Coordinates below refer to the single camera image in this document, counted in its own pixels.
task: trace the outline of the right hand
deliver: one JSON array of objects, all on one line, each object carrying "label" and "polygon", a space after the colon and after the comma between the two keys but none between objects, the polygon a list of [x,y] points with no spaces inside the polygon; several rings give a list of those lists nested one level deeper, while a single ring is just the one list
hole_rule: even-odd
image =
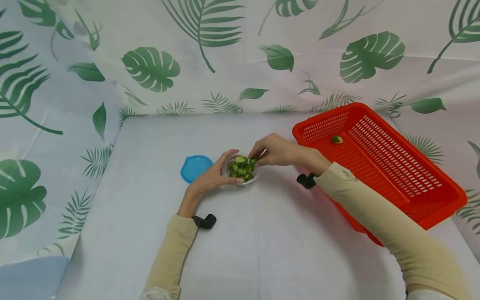
[{"label": "right hand", "polygon": [[316,175],[323,173],[331,163],[316,149],[300,146],[276,133],[258,140],[249,158],[258,157],[256,166],[298,165],[309,168]]}]

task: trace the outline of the green brussels sprout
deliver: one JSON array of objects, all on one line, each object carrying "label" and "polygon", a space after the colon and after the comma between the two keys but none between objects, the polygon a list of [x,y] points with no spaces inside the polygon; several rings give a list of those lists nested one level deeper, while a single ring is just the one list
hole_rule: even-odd
[{"label": "green brussels sprout", "polygon": [[248,173],[253,172],[254,167],[251,164],[248,164],[245,166],[245,170],[247,170]]},{"label": "green brussels sprout", "polygon": [[342,139],[342,137],[339,136],[339,135],[334,135],[334,136],[332,136],[331,141],[332,141],[332,143],[334,143],[334,144],[341,144],[341,143],[343,143],[343,139]]},{"label": "green brussels sprout", "polygon": [[247,175],[247,170],[245,170],[244,168],[239,168],[239,170],[237,171],[237,174],[240,177],[243,177],[243,176]]},{"label": "green brussels sprout", "polygon": [[252,175],[252,174],[247,174],[247,175],[245,175],[244,177],[245,177],[245,179],[246,179],[247,181],[250,181],[250,180],[253,179],[253,175]]},{"label": "green brussels sprout", "polygon": [[239,165],[233,163],[231,166],[230,166],[230,171],[232,172],[237,172],[239,170]]},{"label": "green brussels sprout", "polygon": [[250,159],[250,164],[251,164],[252,166],[255,166],[255,164],[257,163],[257,161],[258,161],[258,158],[254,157],[254,158]]},{"label": "green brussels sprout", "polygon": [[237,163],[237,165],[239,165],[240,168],[242,168],[248,164],[248,158],[244,156],[237,156],[235,158],[235,162]]}]

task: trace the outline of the red plastic basket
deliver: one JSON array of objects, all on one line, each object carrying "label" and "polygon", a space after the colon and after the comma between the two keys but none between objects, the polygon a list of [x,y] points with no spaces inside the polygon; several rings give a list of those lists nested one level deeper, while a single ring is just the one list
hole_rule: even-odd
[{"label": "red plastic basket", "polygon": [[[424,229],[450,217],[467,203],[463,190],[371,108],[352,103],[311,117],[293,127],[300,145],[318,149],[350,169]],[[333,135],[341,144],[333,144]],[[334,202],[350,225],[371,233]]]}]

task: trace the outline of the beige sleeve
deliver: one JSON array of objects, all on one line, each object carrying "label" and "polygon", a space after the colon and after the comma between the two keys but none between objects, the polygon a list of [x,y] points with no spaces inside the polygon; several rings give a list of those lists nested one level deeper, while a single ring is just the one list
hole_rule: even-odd
[{"label": "beige sleeve", "polygon": [[178,300],[183,261],[197,234],[197,229],[193,219],[172,216],[144,290],[153,287],[164,288],[171,294],[173,300]]},{"label": "beige sleeve", "polygon": [[396,258],[406,286],[420,284],[456,300],[472,299],[450,250],[337,163],[315,182]]}]

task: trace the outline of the blue plastic lid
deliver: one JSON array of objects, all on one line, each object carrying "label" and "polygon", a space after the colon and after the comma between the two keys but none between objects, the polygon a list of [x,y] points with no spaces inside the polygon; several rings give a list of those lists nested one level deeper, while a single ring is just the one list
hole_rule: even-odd
[{"label": "blue plastic lid", "polygon": [[192,183],[200,175],[213,165],[211,159],[203,155],[189,156],[181,167],[180,175],[188,184]]}]

